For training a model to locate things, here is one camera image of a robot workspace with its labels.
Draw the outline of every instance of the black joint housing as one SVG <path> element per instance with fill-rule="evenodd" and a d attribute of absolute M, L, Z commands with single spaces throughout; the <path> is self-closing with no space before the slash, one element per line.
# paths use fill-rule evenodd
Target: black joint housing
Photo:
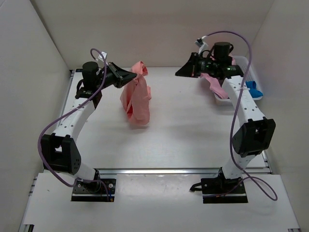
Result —
<path fill-rule="evenodd" d="M 45 134 L 41 139 L 43 156 L 47 163 L 56 172 L 66 172 L 75 175 L 81 166 L 81 155 L 76 143 L 70 136 L 60 137 L 55 134 Z"/>
<path fill-rule="evenodd" d="M 261 154 L 268 149 L 276 123 L 273 119 L 249 120 L 233 136 L 233 148 L 241 157 Z"/>

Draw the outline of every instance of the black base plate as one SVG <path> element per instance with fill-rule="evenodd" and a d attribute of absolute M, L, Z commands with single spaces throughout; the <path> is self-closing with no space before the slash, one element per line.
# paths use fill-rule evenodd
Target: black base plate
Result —
<path fill-rule="evenodd" d="M 101 179 L 107 187 L 111 191 L 112 197 L 110 197 L 109 202 L 114 202 L 115 199 L 115 191 L 116 191 L 116 179 Z M 87 189 L 77 182 L 76 186 L 74 186 L 72 191 L 72 202 L 107 202 L 105 188 L 102 187 L 99 192 L 91 193 Z"/>
<path fill-rule="evenodd" d="M 203 178 L 201 179 L 202 183 L 202 193 L 203 193 L 203 203 L 248 203 L 248 198 L 246 194 L 246 189 L 244 184 L 240 184 L 236 189 L 225 196 L 220 197 L 207 197 L 213 194 L 223 194 L 228 192 L 233 188 L 233 186 L 222 190 L 214 182 L 214 178 Z"/>

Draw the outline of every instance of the camera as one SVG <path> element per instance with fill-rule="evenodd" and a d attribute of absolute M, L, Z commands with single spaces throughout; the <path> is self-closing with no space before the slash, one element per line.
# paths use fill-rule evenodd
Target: camera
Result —
<path fill-rule="evenodd" d="M 198 78 L 202 73 L 207 73 L 219 80 L 236 75 L 243 76 L 240 66 L 232 65 L 233 58 L 229 54 L 233 49 L 234 46 L 229 42 L 217 42 L 211 50 L 205 50 L 200 54 L 193 52 L 187 63 L 175 75 Z M 208 52 L 206 57 L 203 57 L 204 52 Z"/>

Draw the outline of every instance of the pink cloth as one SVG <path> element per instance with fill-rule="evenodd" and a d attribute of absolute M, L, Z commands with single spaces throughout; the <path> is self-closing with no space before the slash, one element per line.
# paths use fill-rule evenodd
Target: pink cloth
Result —
<path fill-rule="evenodd" d="M 232 60 L 232 65 L 235 65 L 236 61 L 233 58 Z M 228 95 L 227 92 L 224 91 L 224 89 L 221 87 L 218 79 L 209 76 L 206 73 L 202 73 L 201 77 L 204 77 L 206 80 L 208 80 L 208 82 L 211 84 L 211 86 L 209 87 L 209 89 L 214 92 L 215 94 L 218 95 L 219 98 L 221 99 L 228 99 Z"/>
<path fill-rule="evenodd" d="M 148 70 L 144 63 L 139 61 L 132 66 L 131 72 L 137 73 L 137 77 L 126 84 L 120 101 L 130 123 L 146 125 L 150 120 L 149 100 L 151 99 L 150 87 L 147 86 L 144 78 L 148 75 Z"/>

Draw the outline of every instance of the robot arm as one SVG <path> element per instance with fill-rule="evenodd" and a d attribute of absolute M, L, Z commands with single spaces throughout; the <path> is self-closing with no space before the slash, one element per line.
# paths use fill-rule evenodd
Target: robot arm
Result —
<path fill-rule="evenodd" d="M 243 72 L 238 65 L 232 65 L 232 58 L 229 53 L 233 50 L 233 45 L 228 42 L 215 43 L 208 53 L 203 57 L 202 53 L 191 53 L 187 63 L 181 67 L 176 76 L 199 77 L 202 73 L 207 73 L 211 77 L 223 81 L 222 88 L 228 93 L 228 96 L 236 108 L 240 86 L 243 80 Z M 245 169 L 249 162 L 269 147 L 276 124 L 273 119 L 267 119 L 255 104 L 251 94 L 246 86 L 242 93 L 238 118 L 240 128 L 233 136 L 233 157 L 236 164 Z M 241 180 L 242 170 L 239 169 L 230 157 L 229 161 L 220 168 L 218 176 L 208 178 L 204 181 L 207 185 L 207 191 L 211 193 L 222 194 L 230 191 Z M 197 189 L 193 185 L 191 190 L 205 190 L 205 182 L 198 185 L 202 189 Z"/>
<path fill-rule="evenodd" d="M 239 98 L 242 79 L 240 75 L 232 76 L 226 78 L 222 84 L 234 108 Z M 236 163 L 245 169 L 256 155 L 269 147 L 276 124 L 273 119 L 266 119 L 246 86 L 244 86 L 237 115 L 240 129 L 233 136 L 233 155 Z M 226 179 L 237 179 L 242 175 L 242 171 L 236 167 L 232 159 L 222 167 L 222 171 Z"/>
<path fill-rule="evenodd" d="M 91 61 L 85 63 L 82 74 L 83 79 L 77 86 L 77 93 L 72 109 L 78 107 L 92 96 L 103 81 L 103 70 L 99 69 L 96 62 Z M 111 85 L 121 88 L 136 76 L 135 73 L 125 71 L 115 64 L 109 63 L 103 89 Z M 42 137 L 42 153 L 54 171 L 65 172 L 82 180 L 99 179 L 98 170 L 88 167 L 82 162 L 75 141 L 85 122 L 97 108 L 101 97 L 102 93 L 100 91 L 91 101 L 64 118 L 59 127 L 51 135 L 45 134 Z M 97 189 L 97 183 L 83 182 L 83 185 L 88 189 Z"/>

